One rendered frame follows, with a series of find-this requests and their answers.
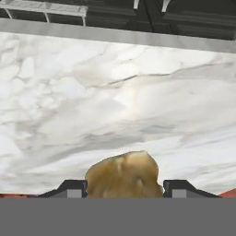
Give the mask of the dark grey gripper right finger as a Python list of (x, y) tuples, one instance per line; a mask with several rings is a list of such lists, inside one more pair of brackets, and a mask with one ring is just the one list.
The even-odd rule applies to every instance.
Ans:
[(197, 197), (209, 197), (218, 198), (218, 195), (213, 195), (209, 192), (196, 189), (186, 180), (164, 180), (164, 197), (169, 198), (197, 198)]

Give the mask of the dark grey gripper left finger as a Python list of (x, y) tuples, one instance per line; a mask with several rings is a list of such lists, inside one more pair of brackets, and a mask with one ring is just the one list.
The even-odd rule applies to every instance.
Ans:
[(86, 180), (65, 180), (57, 189), (39, 195), (39, 197), (85, 198), (88, 183)]

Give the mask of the red object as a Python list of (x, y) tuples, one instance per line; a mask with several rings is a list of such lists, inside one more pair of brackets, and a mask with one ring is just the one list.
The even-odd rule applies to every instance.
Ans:
[(223, 198), (236, 198), (236, 188), (220, 194)]
[(0, 194), (0, 198), (33, 198), (36, 195)]

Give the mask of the brown lumpy object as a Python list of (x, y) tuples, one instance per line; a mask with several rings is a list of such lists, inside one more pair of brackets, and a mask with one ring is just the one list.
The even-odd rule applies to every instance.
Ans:
[(85, 179), (88, 197), (159, 198), (159, 167), (146, 151), (131, 151), (92, 165)]

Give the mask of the white metal stool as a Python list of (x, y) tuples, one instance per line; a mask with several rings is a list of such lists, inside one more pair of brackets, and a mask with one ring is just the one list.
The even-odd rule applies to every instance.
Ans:
[(89, 8), (87, 6), (72, 6), (49, 2), (37, 2), (30, 0), (0, 0), (0, 8), (4, 9), (9, 18), (13, 18), (11, 10), (43, 13), (47, 22), (49, 15), (57, 14), (82, 18), (82, 25), (86, 25), (86, 16)]
[[(147, 0), (149, 4), (155, 7), (160, 13), (164, 13), (167, 10), (169, 3), (172, 0)], [(133, 0), (133, 9), (137, 10), (141, 0)]]

